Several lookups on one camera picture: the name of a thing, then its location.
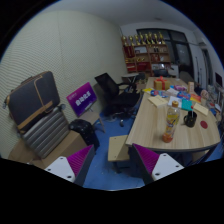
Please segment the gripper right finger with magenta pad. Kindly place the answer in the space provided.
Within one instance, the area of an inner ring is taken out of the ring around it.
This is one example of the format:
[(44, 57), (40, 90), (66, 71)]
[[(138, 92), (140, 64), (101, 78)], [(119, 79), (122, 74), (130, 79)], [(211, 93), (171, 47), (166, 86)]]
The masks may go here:
[(130, 161), (140, 171), (145, 185), (175, 173), (183, 166), (167, 153), (157, 154), (133, 143), (129, 149)]

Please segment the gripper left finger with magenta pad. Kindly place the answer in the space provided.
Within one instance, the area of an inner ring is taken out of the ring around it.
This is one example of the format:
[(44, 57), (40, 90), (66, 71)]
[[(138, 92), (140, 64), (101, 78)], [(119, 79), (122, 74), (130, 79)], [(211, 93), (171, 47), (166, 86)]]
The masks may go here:
[(89, 145), (68, 157), (58, 157), (46, 168), (46, 171), (82, 186), (94, 155), (94, 146)]

